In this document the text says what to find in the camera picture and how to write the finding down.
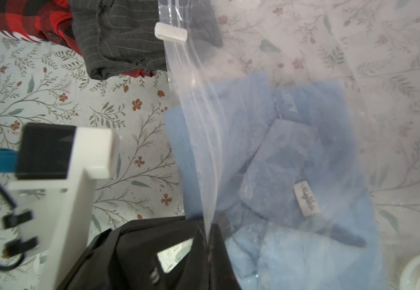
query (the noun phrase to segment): red plaid shirt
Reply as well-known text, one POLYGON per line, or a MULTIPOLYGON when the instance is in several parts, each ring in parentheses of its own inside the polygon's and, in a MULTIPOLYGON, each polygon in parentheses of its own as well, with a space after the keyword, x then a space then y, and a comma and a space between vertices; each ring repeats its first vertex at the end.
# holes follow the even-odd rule
MULTIPOLYGON (((72 22, 68 0, 0 0, 0 35, 5 38, 51 41, 81 55, 72 22)), ((135 78, 151 76, 142 69, 124 74, 135 78)))

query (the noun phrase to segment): black clip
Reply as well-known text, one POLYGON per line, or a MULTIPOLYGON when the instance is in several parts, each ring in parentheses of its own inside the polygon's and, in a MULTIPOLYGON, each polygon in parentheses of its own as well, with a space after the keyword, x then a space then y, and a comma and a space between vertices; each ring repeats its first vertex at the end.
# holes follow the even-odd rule
POLYGON ((32 219, 33 219, 33 213, 31 211, 27 211, 19 215, 13 215, 10 213, 2 217, 2 221, 4 223, 4 229, 15 227, 19 224, 25 223, 32 219))
POLYGON ((21 239, 15 239, 5 244, 5 252, 9 257, 16 256, 35 248, 39 244, 37 237, 22 242, 21 239))

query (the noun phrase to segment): white plastic mount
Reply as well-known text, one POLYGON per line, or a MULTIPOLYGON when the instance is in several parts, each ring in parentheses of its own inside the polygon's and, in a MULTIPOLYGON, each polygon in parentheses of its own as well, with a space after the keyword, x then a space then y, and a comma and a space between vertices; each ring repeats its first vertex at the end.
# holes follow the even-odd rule
POLYGON ((19 196, 15 214, 33 213, 32 220, 18 225, 22 241, 38 238, 39 245, 27 257, 48 250, 39 290, 56 289, 84 252, 96 181, 115 176, 119 142, 110 129, 77 127, 66 179, 9 183, 19 196), (25 204, 25 195, 31 193, 43 198, 25 204))

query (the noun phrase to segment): gray pinstripe fabric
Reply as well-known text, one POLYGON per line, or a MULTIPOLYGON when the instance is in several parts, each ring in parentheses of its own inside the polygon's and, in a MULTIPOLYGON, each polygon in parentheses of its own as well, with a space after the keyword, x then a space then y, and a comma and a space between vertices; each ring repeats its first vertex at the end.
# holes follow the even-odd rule
POLYGON ((134 69, 166 70, 163 41, 155 38, 157 0, 69 0, 73 33, 90 78, 134 69))
MULTIPOLYGON (((159 0, 167 5, 167 0, 159 0)), ((166 70, 163 41, 155 38, 157 0, 69 0, 73 33, 89 77, 104 80, 133 69, 166 70)), ((198 55, 223 42, 209 0, 180 0, 184 28, 198 55)))

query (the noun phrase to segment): black plastic part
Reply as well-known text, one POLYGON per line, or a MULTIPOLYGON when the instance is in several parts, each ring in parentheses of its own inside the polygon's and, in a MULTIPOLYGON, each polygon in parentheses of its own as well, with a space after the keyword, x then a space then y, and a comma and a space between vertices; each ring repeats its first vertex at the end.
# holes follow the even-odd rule
POLYGON ((27 222, 33 219, 33 213, 31 211, 24 212, 19 215, 13 215, 12 213, 2 217, 4 229, 15 227, 19 224, 27 222))
POLYGON ((22 242, 20 239, 15 239, 5 244, 5 251, 10 257, 13 257, 35 248, 38 244, 39 242, 36 237, 25 242, 22 242))
POLYGON ((17 179, 66 179, 75 126, 28 123, 15 169, 17 179))
POLYGON ((240 290, 218 226, 209 241, 201 220, 134 220, 95 237, 57 290, 240 290), (157 253, 190 238, 190 252, 165 273, 157 253))
POLYGON ((209 244, 210 289, 240 290, 231 268, 230 257, 226 252, 223 235, 217 224, 212 224, 209 244))

